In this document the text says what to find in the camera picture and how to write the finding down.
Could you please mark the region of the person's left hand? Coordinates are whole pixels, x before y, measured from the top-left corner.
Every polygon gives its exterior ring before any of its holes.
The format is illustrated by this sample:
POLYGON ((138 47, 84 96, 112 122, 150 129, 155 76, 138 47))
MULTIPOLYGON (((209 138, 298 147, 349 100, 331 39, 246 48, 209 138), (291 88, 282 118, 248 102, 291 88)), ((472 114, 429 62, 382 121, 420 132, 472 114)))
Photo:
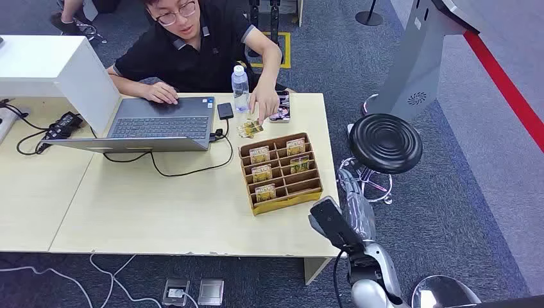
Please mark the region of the person's left hand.
POLYGON ((266 119, 278 112, 280 100, 276 93, 276 83, 258 82, 250 94, 250 114, 258 113, 257 121, 263 124, 266 119))

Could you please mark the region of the person's right hand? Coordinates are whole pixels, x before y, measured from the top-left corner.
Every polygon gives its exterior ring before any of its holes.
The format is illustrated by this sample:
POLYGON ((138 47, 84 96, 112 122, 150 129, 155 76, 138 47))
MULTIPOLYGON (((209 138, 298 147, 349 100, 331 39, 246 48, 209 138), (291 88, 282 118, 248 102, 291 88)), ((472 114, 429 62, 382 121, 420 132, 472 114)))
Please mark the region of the person's right hand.
POLYGON ((168 105, 178 104, 176 89, 164 82, 157 82, 152 85, 142 85, 141 96, 148 101, 155 103, 164 103, 168 105))

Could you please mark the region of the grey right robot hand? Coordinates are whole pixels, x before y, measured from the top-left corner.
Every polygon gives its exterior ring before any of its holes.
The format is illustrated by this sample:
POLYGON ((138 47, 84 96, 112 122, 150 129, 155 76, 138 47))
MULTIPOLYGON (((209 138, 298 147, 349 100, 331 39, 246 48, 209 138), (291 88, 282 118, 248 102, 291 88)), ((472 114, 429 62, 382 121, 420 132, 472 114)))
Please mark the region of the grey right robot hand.
POLYGON ((359 181, 345 169, 337 172, 339 183, 346 194, 343 217, 361 241, 376 241, 375 215, 364 197, 359 181))

